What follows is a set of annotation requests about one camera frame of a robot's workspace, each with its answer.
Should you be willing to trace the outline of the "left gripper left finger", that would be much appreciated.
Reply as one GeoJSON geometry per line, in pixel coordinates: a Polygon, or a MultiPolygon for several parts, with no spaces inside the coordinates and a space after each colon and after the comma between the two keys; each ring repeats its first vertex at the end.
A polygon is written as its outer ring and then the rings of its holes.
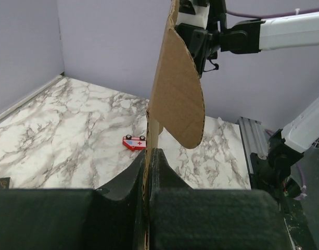
{"type": "Polygon", "coordinates": [[[0,249],[144,249],[143,164],[97,189],[0,189],[0,249]]]}

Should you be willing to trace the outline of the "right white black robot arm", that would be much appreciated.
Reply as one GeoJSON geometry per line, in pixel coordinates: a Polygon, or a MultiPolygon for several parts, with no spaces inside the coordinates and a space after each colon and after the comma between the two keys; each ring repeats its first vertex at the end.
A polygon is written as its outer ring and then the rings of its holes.
{"type": "Polygon", "coordinates": [[[319,139],[319,9],[244,15],[231,27],[228,15],[225,1],[180,1],[175,29],[198,73],[210,64],[233,87],[212,106],[240,125],[251,187],[277,200],[302,195],[289,175],[319,139]]]}

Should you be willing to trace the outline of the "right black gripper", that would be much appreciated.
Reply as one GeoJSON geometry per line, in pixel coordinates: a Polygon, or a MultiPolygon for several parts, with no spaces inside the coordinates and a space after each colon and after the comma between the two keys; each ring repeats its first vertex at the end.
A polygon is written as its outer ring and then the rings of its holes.
{"type": "Polygon", "coordinates": [[[218,57],[221,47],[220,35],[227,31],[225,1],[209,2],[210,12],[206,29],[188,24],[175,24],[175,30],[186,44],[200,77],[205,72],[207,60],[214,66],[213,71],[219,69],[219,65],[212,61],[218,57]]]}

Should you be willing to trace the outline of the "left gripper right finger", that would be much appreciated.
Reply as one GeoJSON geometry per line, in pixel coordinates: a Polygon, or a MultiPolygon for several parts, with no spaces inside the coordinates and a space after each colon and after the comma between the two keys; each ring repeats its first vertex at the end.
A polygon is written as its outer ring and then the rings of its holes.
{"type": "Polygon", "coordinates": [[[273,198],[260,190],[192,189],[163,150],[150,160],[151,249],[291,249],[273,198]]]}

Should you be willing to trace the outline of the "cardboard box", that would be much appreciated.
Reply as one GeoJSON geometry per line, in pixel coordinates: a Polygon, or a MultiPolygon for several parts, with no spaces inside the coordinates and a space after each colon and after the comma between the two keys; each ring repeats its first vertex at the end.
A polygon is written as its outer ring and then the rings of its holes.
{"type": "Polygon", "coordinates": [[[167,130],[183,147],[197,147],[205,126],[205,103],[194,60],[175,30],[179,1],[172,1],[162,39],[160,55],[147,107],[147,130],[142,181],[144,248],[149,249],[149,179],[151,153],[167,130]]]}

